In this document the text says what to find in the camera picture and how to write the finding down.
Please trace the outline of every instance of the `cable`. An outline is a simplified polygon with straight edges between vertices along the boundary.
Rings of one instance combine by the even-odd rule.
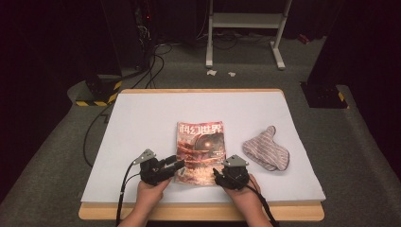
[[[207,15],[208,15],[208,6],[209,6],[209,1],[206,1],[206,11],[204,12],[204,19],[203,19],[203,25],[201,26],[200,32],[197,35],[197,39],[201,36],[201,33],[204,30],[204,26],[206,25],[206,19],[207,19]]]
[[[157,73],[156,73],[154,76],[152,76],[152,77],[150,78],[150,81],[147,83],[146,88],[148,88],[148,86],[150,85],[151,82],[154,82],[153,80],[159,75],[159,73],[160,73],[160,72],[163,70],[163,68],[165,67],[165,60],[164,60],[162,57],[160,57],[160,56],[158,56],[158,55],[154,55],[154,57],[157,57],[157,58],[159,58],[159,59],[162,61],[162,66],[160,67],[159,71],[157,71]]]
[[[250,181],[253,183],[254,188],[252,188],[251,186],[249,186],[249,185],[247,185],[247,184],[245,184],[245,183],[240,182],[239,180],[235,179],[234,177],[232,177],[232,176],[230,176],[230,175],[227,175],[227,176],[228,176],[229,178],[231,178],[233,181],[235,181],[236,183],[240,183],[241,185],[248,187],[254,194],[256,194],[257,198],[260,200],[260,202],[262,202],[263,208],[265,209],[266,214],[268,215],[268,217],[269,217],[269,219],[270,219],[270,223],[272,224],[272,226],[273,226],[273,227],[280,227],[279,222],[277,222],[277,221],[274,219],[274,216],[273,216],[273,214],[272,214],[271,211],[270,211],[270,208],[269,208],[268,203],[266,202],[266,199],[262,196],[262,194],[260,194],[260,193],[257,191],[256,185],[254,184],[254,182],[253,182],[251,179],[250,179]]]
[[[159,47],[161,47],[161,46],[169,46],[170,48],[169,48],[167,51],[165,51],[165,52],[156,53],[156,50],[157,50]],[[173,49],[173,44],[158,44],[158,45],[155,47],[154,53],[160,56],[160,55],[168,54],[172,49]]]
[[[141,70],[138,71],[138,72],[131,73],[131,74],[128,74],[128,75],[126,75],[126,76],[124,76],[124,77],[120,77],[120,78],[117,78],[117,79],[110,79],[109,81],[111,81],[111,82],[118,82],[118,81],[122,81],[122,80],[125,80],[125,79],[135,78],[135,77],[137,77],[137,76],[139,76],[139,75],[145,73],[148,69],[149,69],[149,67],[148,67],[148,65],[146,65],[145,68],[141,69]]]
[[[123,183],[121,184],[120,198],[119,198],[119,200],[118,200],[117,214],[116,214],[116,217],[115,217],[115,226],[118,226],[118,225],[120,224],[120,220],[121,220],[121,208],[122,208],[122,206],[123,206],[124,193],[125,193],[125,188],[126,188],[127,182],[128,182],[131,178],[133,178],[133,177],[139,175],[139,173],[138,173],[138,174],[135,174],[135,175],[131,176],[129,179],[127,179],[128,174],[130,173],[130,170],[131,170],[132,166],[133,166],[133,162],[130,163],[130,166],[128,166],[127,172],[126,172],[126,174],[125,174],[125,176],[124,176]]]
[[[92,121],[91,125],[89,126],[88,130],[85,133],[85,137],[83,138],[83,149],[82,149],[82,153],[83,153],[83,158],[85,159],[86,164],[89,167],[93,167],[94,165],[92,165],[88,158],[86,157],[86,140],[88,139],[88,135],[89,135],[89,131],[91,130],[91,128],[94,126],[95,122],[97,121],[97,119],[104,115],[103,113],[105,113],[111,106],[113,106],[114,103],[110,104],[109,106],[107,106],[103,111],[101,111],[96,117],[95,119]]]
[[[232,48],[234,48],[237,44],[238,44],[238,38],[233,34],[233,35],[223,35],[223,36],[218,36],[218,38],[220,39],[220,40],[222,40],[222,41],[228,41],[228,42],[231,42],[231,41],[234,41],[234,44],[233,45],[231,45],[231,46],[229,46],[229,47],[225,47],[225,48],[223,48],[223,47],[219,47],[218,45],[215,45],[215,42],[213,42],[213,47],[215,47],[216,49],[220,49],[220,50],[228,50],[228,49],[232,49]]]
[[[241,40],[241,38],[245,38],[246,36],[241,36],[238,38],[238,42],[240,44],[261,44],[265,42],[270,42],[274,37],[273,36],[263,36],[261,35],[260,37],[252,37],[252,38],[257,38],[254,41],[246,41],[246,40]]]
[[[151,64],[149,70],[146,72],[146,74],[145,74],[144,76],[142,76],[142,77],[131,87],[131,89],[135,88],[135,87],[151,72],[151,69],[153,68],[154,63],[155,63],[155,59],[153,58],[153,63]]]
[[[155,86],[154,81],[152,80],[152,78],[153,78],[153,73],[152,73],[152,71],[150,71],[150,73],[149,73],[149,82],[147,83],[145,88],[152,88],[152,85]]]

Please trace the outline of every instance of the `white stand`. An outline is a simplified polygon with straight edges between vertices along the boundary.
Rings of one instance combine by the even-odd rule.
[[[289,8],[292,0],[287,0],[283,13],[214,13],[213,0],[209,6],[209,30],[206,49],[206,68],[213,67],[213,28],[214,27],[248,27],[248,28],[276,28],[277,34],[270,46],[277,62],[277,67],[284,70],[286,67],[281,57],[278,45],[286,25]]]

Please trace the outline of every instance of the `human hand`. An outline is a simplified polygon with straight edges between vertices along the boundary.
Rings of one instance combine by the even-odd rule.
[[[119,224],[119,227],[144,227],[147,225],[148,216],[153,208],[163,198],[163,191],[171,182],[171,178],[160,182],[156,186],[143,181],[138,183],[136,192],[136,203],[132,211]]]
[[[248,186],[260,192],[260,186],[253,174],[250,174]],[[263,213],[262,202],[250,188],[244,187],[241,190],[232,190],[223,187],[223,189],[227,195],[230,196],[236,208],[247,220],[250,227],[272,226],[266,215]]]
[[[148,210],[149,212],[159,203],[163,198],[163,191],[171,182],[171,178],[160,182],[156,186],[147,184],[143,181],[138,183],[136,192],[135,208]]]

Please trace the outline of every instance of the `striped oven mitt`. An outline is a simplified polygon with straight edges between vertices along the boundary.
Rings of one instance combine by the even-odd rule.
[[[269,126],[258,136],[245,141],[243,150],[247,157],[254,160],[268,171],[286,170],[289,164],[289,152],[286,148],[274,143],[276,133],[274,126]]]

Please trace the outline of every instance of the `magazine cover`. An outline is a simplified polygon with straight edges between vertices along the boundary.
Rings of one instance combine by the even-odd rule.
[[[200,124],[179,122],[177,159],[185,167],[176,172],[176,183],[214,185],[213,168],[221,171],[226,159],[224,129],[221,121]]]

